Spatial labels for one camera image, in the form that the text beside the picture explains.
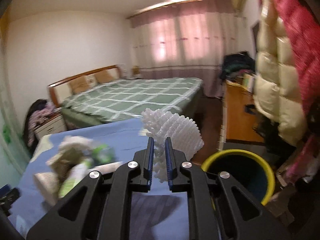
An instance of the pink curtain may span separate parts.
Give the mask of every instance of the pink curtain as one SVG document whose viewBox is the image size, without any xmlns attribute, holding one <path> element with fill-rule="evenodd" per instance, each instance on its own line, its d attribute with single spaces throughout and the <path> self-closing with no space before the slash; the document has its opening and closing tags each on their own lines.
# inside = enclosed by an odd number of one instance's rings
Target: pink curtain
<svg viewBox="0 0 320 240">
<path fill-rule="evenodd" d="M 231 0 L 172 4 L 131 18 L 143 78 L 198 77 L 206 96 L 220 96 L 220 64 L 237 52 L 236 22 Z"/>
</svg>

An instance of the clothes pile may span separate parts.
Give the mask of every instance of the clothes pile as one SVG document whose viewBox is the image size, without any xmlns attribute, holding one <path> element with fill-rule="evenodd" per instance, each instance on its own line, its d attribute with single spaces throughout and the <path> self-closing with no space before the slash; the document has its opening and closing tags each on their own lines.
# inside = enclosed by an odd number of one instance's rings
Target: clothes pile
<svg viewBox="0 0 320 240">
<path fill-rule="evenodd" d="M 31 154 L 34 153 L 38 145 L 34 128 L 47 121 L 56 112 L 57 109 L 53 103 L 45 99 L 38 99 L 29 108 L 24 124 L 23 141 Z"/>
<path fill-rule="evenodd" d="M 221 80 L 234 81 L 236 77 L 245 73 L 255 72 L 255 61 L 249 56 L 247 51 L 226 55 L 221 66 Z"/>
</svg>

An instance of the yellow bin rim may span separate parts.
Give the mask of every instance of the yellow bin rim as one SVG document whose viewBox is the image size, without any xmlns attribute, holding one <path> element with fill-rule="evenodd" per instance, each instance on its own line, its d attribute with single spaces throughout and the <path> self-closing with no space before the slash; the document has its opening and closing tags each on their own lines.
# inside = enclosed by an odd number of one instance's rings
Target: yellow bin rim
<svg viewBox="0 0 320 240">
<path fill-rule="evenodd" d="M 273 170 L 271 169 L 270 165 L 263 158 L 261 158 L 259 155 L 255 154 L 255 153 L 245 151 L 245 150 L 239 150 L 239 149 L 229 149 L 229 150 L 223 150 L 223 151 L 220 151 L 220 152 L 217 152 L 217 153 L 211 155 L 201 165 L 202 170 L 208 171 L 211 163 L 215 162 L 218 158 L 220 158 L 224 155 L 246 156 L 248 158 L 253 159 L 255 162 L 257 162 L 263 168 L 263 170 L 266 174 L 266 177 L 267 177 L 267 182 L 268 182 L 267 192 L 261 201 L 261 204 L 265 206 L 269 202 L 270 198 L 272 197 L 273 192 L 275 191 L 275 184 L 276 184 L 276 179 L 275 179 L 275 176 L 273 174 Z"/>
</svg>

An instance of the metal screw cap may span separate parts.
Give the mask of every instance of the metal screw cap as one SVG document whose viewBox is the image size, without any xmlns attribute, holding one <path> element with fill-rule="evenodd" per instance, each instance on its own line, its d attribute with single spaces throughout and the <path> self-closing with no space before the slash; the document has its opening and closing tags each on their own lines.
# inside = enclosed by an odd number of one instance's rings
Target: metal screw cap
<svg viewBox="0 0 320 240">
<path fill-rule="evenodd" d="M 132 161 L 132 162 L 128 162 L 128 167 L 131 168 L 131 169 L 134 169 L 138 166 L 138 163 L 135 162 L 135 161 Z"/>
<path fill-rule="evenodd" d="M 182 165 L 182 167 L 184 167 L 184 168 L 186 168 L 186 169 L 192 167 L 192 163 L 191 163 L 191 162 L 183 162 L 181 165 Z"/>
<path fill-rule="evenodd" d="M 223 179 L 228 179 L 228 178 L 230 178 L 230 173 L 227 171 L 222 171 L 222 172 L 220 172 L 220 177 Z"/>
<path fill-rule="evenodd" d="M 99 172 L 98 171 L 91 171 L 90 174 L 89 174 L 90 178 L 92 179 L 96 179 L 97 177 L 100 176 Z"/>
</svg>

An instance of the white foam mesh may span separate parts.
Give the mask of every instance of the white foam mesh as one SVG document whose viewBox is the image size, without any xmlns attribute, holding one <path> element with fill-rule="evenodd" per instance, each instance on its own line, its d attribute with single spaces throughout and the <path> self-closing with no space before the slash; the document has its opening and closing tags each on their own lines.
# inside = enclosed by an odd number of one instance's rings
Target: white foam mesh
<svg viewBox="0 0 320 240">
<path fill-rule="evenodd" d="M 161 109 L 147 108 L 142 114 L 143 127 L 148 130 L 147 136 L 155 140 L 155 156 L 153 171 L 160 182 L 167 181 L 164 144 L 167 137 L 171 138 L 172 147 L 184 152 L 187 161 L 202 148 L 204 142 L 196 123 L 188 117 L 164 112 Z"/>
</svg>

